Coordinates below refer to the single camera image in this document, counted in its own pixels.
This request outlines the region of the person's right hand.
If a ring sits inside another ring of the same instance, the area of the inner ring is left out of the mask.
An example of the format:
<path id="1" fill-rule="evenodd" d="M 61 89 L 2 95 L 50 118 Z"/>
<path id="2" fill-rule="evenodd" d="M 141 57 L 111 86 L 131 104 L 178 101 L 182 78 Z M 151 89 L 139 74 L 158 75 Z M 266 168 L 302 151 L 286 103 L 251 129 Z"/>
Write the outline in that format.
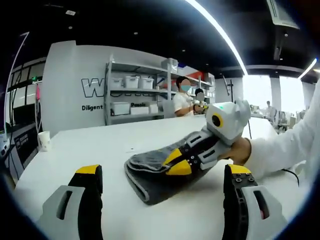
<path id="1" fill-rule="evenodd" d="M 252 151 L 250 140 L 244 137 L 236 140 L 229 151 L 218 157 L 218 160 L 231 159 L 235 165 L 243 166 L 249 159 Z"/>

